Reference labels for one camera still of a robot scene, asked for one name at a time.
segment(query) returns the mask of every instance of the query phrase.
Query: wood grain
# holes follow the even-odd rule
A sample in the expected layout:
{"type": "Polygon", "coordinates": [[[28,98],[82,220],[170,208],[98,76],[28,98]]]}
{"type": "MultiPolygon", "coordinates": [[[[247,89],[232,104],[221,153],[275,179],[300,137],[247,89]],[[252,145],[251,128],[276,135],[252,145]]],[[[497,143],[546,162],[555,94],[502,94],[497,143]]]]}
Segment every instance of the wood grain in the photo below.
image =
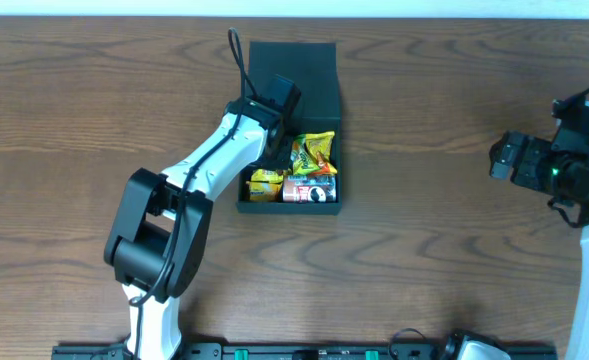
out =
{"type": "Polygon", "coordinates": [[[238,96],[225,31],[337,42],[345,205],[250,216],[233,183],[182,300],[229,341],[386,341],[452,327],[567,347],[579,232],[487,176],[502,132],[551,136],[589,85],[589,22],[0,18],[0,358],[115,341],[102,261],[123,185],[189,154],[238,96]]]}

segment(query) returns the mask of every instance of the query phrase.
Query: white background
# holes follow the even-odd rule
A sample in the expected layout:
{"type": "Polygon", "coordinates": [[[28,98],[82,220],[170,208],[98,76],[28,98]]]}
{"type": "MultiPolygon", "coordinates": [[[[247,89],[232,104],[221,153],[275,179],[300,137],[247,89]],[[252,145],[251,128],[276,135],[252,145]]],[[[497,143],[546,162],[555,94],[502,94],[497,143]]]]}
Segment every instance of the white background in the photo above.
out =
{"type": "Polygon", "coordinates": [[[589,0],[0,0],[0,15],[589,19],[589,0]]]}

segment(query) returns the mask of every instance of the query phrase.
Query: open box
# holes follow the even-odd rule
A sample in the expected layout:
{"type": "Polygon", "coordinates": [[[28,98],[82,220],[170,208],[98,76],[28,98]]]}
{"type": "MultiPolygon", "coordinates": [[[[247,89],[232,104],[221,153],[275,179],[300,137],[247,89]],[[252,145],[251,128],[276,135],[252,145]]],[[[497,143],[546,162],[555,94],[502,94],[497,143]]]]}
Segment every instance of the open box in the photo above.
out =
{"type": "Polygon", "coordinates": [[[336,202],[284,203],[250,202],[246,181],[254,169],[246,168],[239,175],[236,207],[242,213],[336,215],[342,206],[341,106],[336,74],[336,45],[307,43],[252,42],[250,44],[249,77],[257,89],[267,86],[273,75],[293,81],[301,90],[301,99],[290,121],[285,124],[287,135],[334,131],[330,162],[338,170],[336,202]]]}

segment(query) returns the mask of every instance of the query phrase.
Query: snack package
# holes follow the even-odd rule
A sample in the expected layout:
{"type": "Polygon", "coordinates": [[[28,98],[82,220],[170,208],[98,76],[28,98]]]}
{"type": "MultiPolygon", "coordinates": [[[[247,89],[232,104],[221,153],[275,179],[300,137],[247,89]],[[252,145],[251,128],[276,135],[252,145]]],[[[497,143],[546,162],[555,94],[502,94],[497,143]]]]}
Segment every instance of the snack package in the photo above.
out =
{"type": "Polygon", "coordinates": [[[278,200],[278,193],[281,191],[281,184],[270,184],[263,182],[248,181],[250,201],[270,202],[278,200]]]}
{"type": "Polygon", "coordinates": [[[335,202],[336,178],[334,175],[291,175],[283,182],[284,202],[335,202]]]}
{"type": "Polygon", "coordinates": [[[294,175],[336,174],[329,162],[334,131],[322,134],[303,134],[292,143],[292,170],[294,175]]]}
{"type": "Polygon", "coordinates": [[[314,158],[319,170],[312,172],[312,175],[336,174],[336,168],[330,164],[330,151],[332,150],[332,139],[334,131],[322,134],[305,135],[305,146],[307,151],[314,158]]]}
{"type": "Polygon", "coordinates": [[[251,181],[268,182],[280,184],[283,182],[283,171],[272,171],[258,169],[252,173],[251,181]]]}

